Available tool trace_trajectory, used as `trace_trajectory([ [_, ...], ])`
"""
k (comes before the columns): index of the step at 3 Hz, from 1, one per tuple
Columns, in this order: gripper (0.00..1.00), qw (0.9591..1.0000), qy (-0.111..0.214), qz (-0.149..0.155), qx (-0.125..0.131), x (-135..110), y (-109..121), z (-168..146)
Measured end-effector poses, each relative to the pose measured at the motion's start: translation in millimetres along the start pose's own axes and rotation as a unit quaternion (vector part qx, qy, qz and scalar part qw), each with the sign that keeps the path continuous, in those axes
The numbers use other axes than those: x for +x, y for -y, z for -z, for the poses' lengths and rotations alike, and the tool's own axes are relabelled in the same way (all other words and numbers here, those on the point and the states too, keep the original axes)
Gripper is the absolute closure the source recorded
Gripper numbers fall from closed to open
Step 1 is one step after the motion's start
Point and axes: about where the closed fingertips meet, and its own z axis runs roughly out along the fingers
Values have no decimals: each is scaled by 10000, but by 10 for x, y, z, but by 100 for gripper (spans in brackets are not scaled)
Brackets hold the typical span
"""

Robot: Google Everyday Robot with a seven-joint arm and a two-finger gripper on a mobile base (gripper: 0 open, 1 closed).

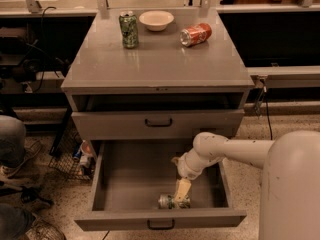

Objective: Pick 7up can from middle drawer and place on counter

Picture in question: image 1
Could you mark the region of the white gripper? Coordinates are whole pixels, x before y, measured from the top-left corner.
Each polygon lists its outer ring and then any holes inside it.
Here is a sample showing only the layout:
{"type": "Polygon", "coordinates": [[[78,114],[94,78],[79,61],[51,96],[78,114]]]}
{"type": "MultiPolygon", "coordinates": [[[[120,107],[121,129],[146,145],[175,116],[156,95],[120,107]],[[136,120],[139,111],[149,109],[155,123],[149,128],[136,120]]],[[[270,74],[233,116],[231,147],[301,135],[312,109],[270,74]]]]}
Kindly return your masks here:
{"type": "Polygon", "coordinates": [[[174,201],[179,203],[185,199],[191,188],[190,180],[196,179],[202,173],[203,169],[207,167],[207,161],[201,159],[194,150],[190,150],[180,158],[173,157],[171,162],[177,166],[178,174],[182,177],[176,182],[174,194],[174,201]]]}

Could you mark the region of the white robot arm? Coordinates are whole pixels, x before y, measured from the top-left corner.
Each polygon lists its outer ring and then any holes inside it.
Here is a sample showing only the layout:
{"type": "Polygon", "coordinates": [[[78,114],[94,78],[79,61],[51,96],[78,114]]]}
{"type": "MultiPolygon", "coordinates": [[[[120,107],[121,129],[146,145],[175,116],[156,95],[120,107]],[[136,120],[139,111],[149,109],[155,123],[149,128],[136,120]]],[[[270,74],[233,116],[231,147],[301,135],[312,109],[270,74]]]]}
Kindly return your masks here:
{"type": "Polygon", "coordinates": [[[180,179],[173,202],[191,181],[227,158],[263,170],[259,240],[320,240],[320,133],[294,131],[276,140],[230,140],[201,132],[175,160],[180,179]]]}

